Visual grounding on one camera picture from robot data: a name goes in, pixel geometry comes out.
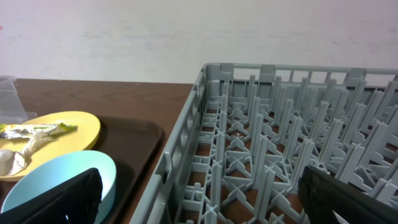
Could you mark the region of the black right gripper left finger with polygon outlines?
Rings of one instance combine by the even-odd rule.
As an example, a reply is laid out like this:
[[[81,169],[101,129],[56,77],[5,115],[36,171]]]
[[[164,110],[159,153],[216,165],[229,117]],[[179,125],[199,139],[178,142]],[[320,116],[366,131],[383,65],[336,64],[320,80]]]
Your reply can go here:
[[[90,223],[101,203],[100,172],[90,168],[1,214],[1,224]]]

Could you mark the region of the green snack wrapper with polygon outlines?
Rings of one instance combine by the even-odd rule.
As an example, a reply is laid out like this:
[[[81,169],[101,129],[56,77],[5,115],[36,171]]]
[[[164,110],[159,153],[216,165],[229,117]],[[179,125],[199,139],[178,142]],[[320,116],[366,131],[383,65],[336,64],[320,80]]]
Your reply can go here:
[[[76,131],[78,126],[60,124],[1,124],[1,139],[27,139],[43,132],[50,136]]]

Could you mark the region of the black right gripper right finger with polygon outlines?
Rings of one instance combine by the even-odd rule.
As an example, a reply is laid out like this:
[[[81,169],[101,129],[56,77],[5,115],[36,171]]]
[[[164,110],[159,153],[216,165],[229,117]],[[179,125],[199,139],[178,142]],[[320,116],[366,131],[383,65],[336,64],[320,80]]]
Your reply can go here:
[[[339,215],[350,224],[397,224],[396,209],[312,166],[299,178],[298,198],[311,223],[338,223]]]

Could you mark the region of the yellow plate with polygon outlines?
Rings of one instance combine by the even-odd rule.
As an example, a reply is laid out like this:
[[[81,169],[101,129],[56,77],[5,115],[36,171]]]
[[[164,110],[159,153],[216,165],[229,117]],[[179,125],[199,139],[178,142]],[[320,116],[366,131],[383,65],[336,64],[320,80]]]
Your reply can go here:
[[[83,111],[51,113],[25,121],[21,124],[60,123],[78,126],[78,129],[69,133],[51,136],[54,140],[43,144],[35,151],[30,159],[28,159],[28,166],[26,169],[12,176],[1,176],[1,180],[6,182],[16,182],[21,180],[34,169],[56,157],[70,152],[92,149],[98,140],[101,127],[99,119],[95,115]],[[1,139],[1,149],[20,151],[27,144],[28,140],[29,138]]]

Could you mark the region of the light blue bowl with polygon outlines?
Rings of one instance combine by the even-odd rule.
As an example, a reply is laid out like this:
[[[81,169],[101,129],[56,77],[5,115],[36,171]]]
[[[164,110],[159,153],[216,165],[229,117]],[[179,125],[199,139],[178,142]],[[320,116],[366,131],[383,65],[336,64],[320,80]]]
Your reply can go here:
[[[13,186],[3,202],[1,211],[6,212],[22,205],[90,168],[98,169],[103,183],[101,203],[95,220],[96,223],[101,223],[110,213],[114,203],[117,170],[116,164],[107,154],[91,150],[71,152],[34,169]]]

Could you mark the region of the white tissue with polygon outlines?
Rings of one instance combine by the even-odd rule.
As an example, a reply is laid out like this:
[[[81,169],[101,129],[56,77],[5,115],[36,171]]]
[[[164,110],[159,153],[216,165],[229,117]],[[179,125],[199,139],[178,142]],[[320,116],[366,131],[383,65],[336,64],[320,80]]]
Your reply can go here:
[[[26,169],[28,159],[40,146],[54,138],[41,131],[32,135],[27,144],[20,151],[1,149],[1,176],[12,176]]]

